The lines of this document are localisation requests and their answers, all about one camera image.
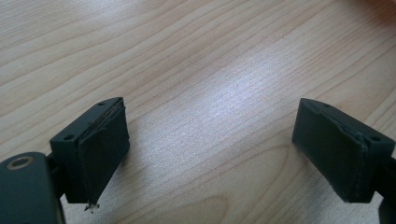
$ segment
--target wood grain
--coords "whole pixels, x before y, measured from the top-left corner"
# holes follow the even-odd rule
[[[123,96],[131,150],[68,223],[378,223],[290,142],[301,97],[396,139],[390,0],[2,1],[0,160]]]

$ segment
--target black plastic part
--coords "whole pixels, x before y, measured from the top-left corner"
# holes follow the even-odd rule
[[[396,160],[394,158],[390,158],[388,164],[377,169],[374,184],[375,190],[386,198],[387,204],[396,208]]]
[[[396,223],[396,207],[394,204],[388,202],[387,199],[382,201],[379,206],[379,222],[381,224],[395,224]]]
[[[28,152],[1,162],[0,176],[0,223],[64,223],[44,154]]]
[[[94,105],[50,140],[70,203],[96,204],[129,149],[122,98]]]
[[[345,202],[369,203],[375,171],[389,163],[395,142],[322,102],[301,99],[292,142]]]

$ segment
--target wooden table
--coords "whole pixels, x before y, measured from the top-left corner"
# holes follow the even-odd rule
[[[377,223],[291,143],[300,98],[396,139],[396,4],[2,1],[0,159],[123,96],[131,150],[68,223]]]

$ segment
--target small hole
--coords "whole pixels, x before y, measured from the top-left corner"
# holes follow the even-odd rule
[[[18,170],[23,167],[28,166],[30,163],[32,163],[34,160],[33,157],[31,156],[24,156],[24,157],[19,157],[11,162],[8,163],[7,169],[8,170]]]
[[[20,160],[14,161],[12,162],[12,166],[23,166],[24,164],[26,164],[27,162],[29,162],[29,160],[27,158],[22,158]]]
[[[380,139],[379,137],[375,137],[375,136],[371,137],[371,139],[372,139],[373,141],[375,141],[375,142],[381,141],[381,139]]]
[[[70,140],[70,139],[72,139],[72,138],[74,138],[74,135],[73,134],[69,134],[69,135],[67,135],[66,137],[64,137],[64,140]]]

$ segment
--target light wooden surface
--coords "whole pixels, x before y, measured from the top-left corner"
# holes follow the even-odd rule
[[[2,1],[0,160],[123,96],[131,151],[68,223],[377,223],[290,142],[301,97],[396,139],[390,0]]]

